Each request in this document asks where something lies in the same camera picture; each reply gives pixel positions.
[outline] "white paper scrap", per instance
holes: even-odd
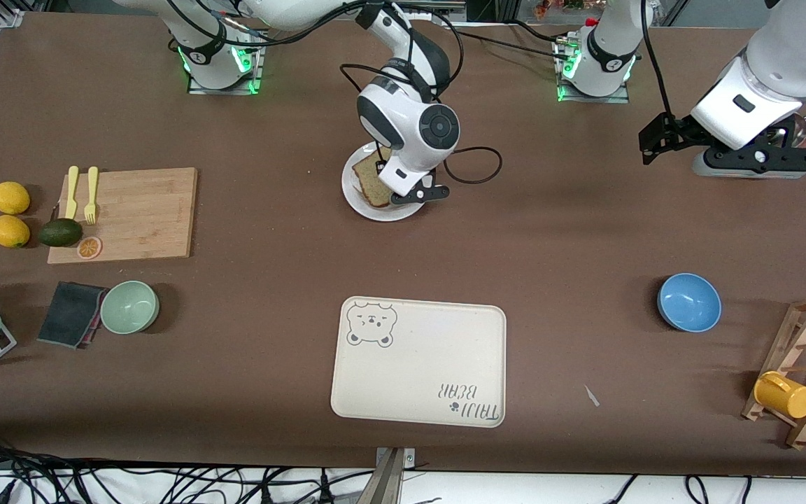
[[[589,400],[591,400],[593,402],[593,404],[595,405],[595,407],[598,408],[599,407],[599,400],[595,398],[595,395],[593,395],[591,390],[589,390],[588,386],[584,385],[583,387],[586,389],[586,395],[589,396]]]

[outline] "white plate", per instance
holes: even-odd
[[[380,297],[341,307],[332,380],[339,416],[497,427],[505,377],[498,307]]]
[[[380,223],[392,223],[393,221],[406,219],[406,217],[422,208],[424,203],[389,204],[384,208],[375,208],[362,195],[359,178],[356,176],[353,166],[374,152],[375,143],[373,141],[350,154],[348,162],[344,165],[344,171],[341,173],[341,191],[344,192],[344,197],[348,200],[350,207],[353,207],[356,213],[362,215],[362,217],[380,221]]]

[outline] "brown table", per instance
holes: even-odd
[[[421,28],[455,54],[450,34]],[[675,111],[749,35],[653,31]],[[806,475],[806,450],[781,447],[779,422],[739,418],[786,303],[806,299],[806,177],[700,178],[697,150],[643,167],[637,132],[661,111],[647,59],[630,105],[558,103],[548,58],[467,39],[444,99],[460,146],[498,147],[504,172],[453,182],[448,201],[377,224],[339,190],[367,134],[338,72],[386,60],[376,39],[333,22],[269,49],[262,93],[247,99],[186,95],[168,40],[154,18],[51,13],[0,39],[0,181],[31,186],[34,229],[71,164],[201,174],[191,258],[49,267],[44,246],[0,248],[0,312],[20,341],[0,362],[1,437],[60,456],[169,462],[368,466],[375,447],[407,446],[437,469]],[[451,166],[480,176],[488,158]],[[682,271],[725,301],[707,334],[656,315],[656,286]],[[150,334],[105,332],[87,351],[35,342],[59,280],[128,279],[159,291]],[[502,426],[333,414],[351,295],[504,309]]]

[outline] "green bowl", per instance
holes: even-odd
[[[131,335],[147,329],[158,312],[160,301],[151,287],[141,281],[124,281],[105,296],[101,322],[115,335]]]

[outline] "avocado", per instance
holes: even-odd
[[[48,246],[70,246],[83,238],[83,226],[73,219],[55,219],[39,230],[39,243]]]

